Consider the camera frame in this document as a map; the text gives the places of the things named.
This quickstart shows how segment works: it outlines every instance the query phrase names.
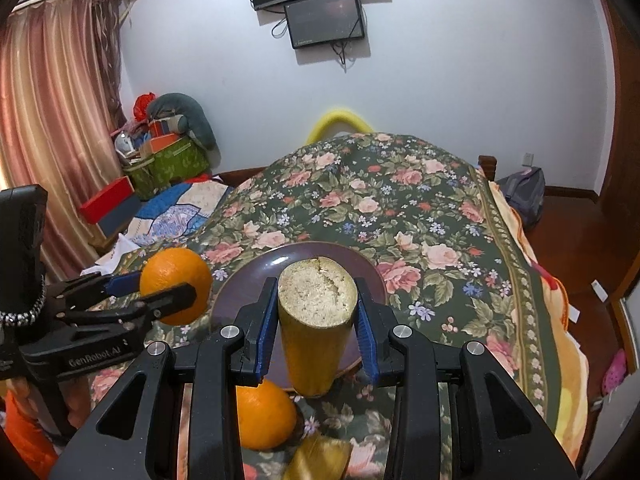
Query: orange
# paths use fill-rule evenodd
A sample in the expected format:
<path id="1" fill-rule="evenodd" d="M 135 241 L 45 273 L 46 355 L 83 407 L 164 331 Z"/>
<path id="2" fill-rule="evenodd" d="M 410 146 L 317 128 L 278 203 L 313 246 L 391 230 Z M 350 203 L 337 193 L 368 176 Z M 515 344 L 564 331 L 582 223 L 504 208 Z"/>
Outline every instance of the orange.
<path id="1" fill-rule="evenodd" d="M 207 309 L 212 281 L 209 267 L 201 257 L 185 247 L 173 247 L 149 258 L 140 274 L 140 294 L 146 296 L 185 282 L 193 285 L 196 289 L 193 304 L 161 319 L 169 325 L 186 325 L 198 319 Z"/>
<path id="2" fill-rule="evenodd" d="M 278 447 L 296 427 L 296 407 L 268 379 L 257 388 L 236 386 L 240 446 L 258 451 Z"/>

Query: round plate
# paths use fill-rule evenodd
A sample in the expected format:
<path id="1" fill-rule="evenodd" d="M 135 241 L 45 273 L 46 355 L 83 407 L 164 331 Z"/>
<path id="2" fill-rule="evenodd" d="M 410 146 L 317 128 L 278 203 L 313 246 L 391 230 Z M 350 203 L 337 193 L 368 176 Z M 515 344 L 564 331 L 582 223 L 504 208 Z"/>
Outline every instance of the round plate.
<path id="1" fill-rule="evenodd" d="M 369 285 L 373 300 L 386 304 L 385 285 L 376 268 L 364 256 L 356 251 L 338 244 L 327 242 L 300 242 L 278 247 L 261 254 L 248 264 L 238 269 L 226 280 L 213 304 L 212 329 L 233 322 L 240 308 L 246 304 L 255 303 L 260 296 L 264 280 L 277 278 L 280 273 L 293 262 L 326 256 L 339 263 L 354 278 L 364 278 Z M 347 346 L 342 354 L 338 377 L 360 362 L 360 350 L 356 334 L 351 330 Z M 280 327 L 276 334 L 273 354 L 267 378 L 281 388 L 291 388 L 287 364 L 284 361 L 284 351 L 280 339 Z"/>

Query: silver screw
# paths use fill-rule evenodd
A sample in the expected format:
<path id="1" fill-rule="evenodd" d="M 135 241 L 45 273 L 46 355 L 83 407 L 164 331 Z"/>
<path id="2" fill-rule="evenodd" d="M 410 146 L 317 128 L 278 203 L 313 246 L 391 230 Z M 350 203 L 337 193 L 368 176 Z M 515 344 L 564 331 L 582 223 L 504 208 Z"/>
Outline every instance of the silver screw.
<path id="1" fill-rule="evenodd" d="M 484 345 L 479 341 L 469 341 L 466 344 L 466 349 L 473 355 L 480 355 L 484 353 Z"/>
<path id="2" fill-rule="evenodd" d="M 409 337 L 413 332 L 414 331 L 411 330 L 407 325 L 396 325 L 394 327 L 394 334 L 396 334 L 397 337 Z"/>
<path id="3" fill-rule="evenodd" d="M 151 355 L 160 355 L 166 350 L 166 343 L 163 341 L 153 341 L 146 347 L 146 351 Z"/>
<path id="4" fill-rule="evenodd" d="M 235 325 L 223 326 L 220 329 L 220 335 L 225 339 L 236 337 L 240 333 L 240 329 Z"/>

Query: green storage box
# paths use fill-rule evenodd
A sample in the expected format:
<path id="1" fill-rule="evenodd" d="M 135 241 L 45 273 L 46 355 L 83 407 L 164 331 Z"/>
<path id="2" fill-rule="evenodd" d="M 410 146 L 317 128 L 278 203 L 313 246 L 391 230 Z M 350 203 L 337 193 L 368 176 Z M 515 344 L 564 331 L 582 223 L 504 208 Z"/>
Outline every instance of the green storage box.
<path id="1" fill-rule="evenodd" d="M 156 158 L 150 156 L 137 164 L 125 166 L 122 171 L 133 184 L 133 189 L 140 200 L 149 200 L 158 192 L 158 185 L 154 176 Z"/>
<path id="2" fill-rule="evenodd" d="M 172 181 L 181 182 L 209 168 L 204 152 L 189 137 L 176 140 L 154 155 L 156 186 L 165 189 Z"/>

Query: pink shoe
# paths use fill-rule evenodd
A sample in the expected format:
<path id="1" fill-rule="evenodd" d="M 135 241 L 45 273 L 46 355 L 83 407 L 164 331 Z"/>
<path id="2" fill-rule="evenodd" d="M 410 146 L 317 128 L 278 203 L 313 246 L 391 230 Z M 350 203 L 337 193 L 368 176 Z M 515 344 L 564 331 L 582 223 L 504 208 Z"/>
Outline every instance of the pink shoe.
<path id="1" fill-rule="evenodd" d="M 607 373 L 602 379 L 602 394 L 608 395 L 611 391 L 620 386 L 626 375 L 626 354 L 621 348 L 616 352 L 613 361 L 609 365 Z"/>

